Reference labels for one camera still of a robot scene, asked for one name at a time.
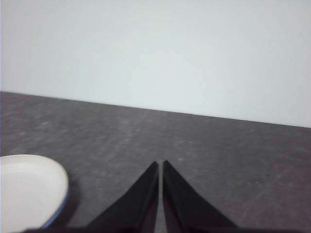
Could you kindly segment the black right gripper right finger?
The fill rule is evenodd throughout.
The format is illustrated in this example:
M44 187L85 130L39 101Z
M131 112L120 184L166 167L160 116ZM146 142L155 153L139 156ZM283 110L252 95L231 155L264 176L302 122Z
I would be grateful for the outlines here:
M231 233L239 227L201 197L168 162L163 162L163 206L169 233Z

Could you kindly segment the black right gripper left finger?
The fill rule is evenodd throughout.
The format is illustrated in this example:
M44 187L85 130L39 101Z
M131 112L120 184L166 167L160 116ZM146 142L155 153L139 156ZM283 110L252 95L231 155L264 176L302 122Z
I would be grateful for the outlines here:
M156 225L159 165L151 163L129 190L92 220L97 233L153 233Z

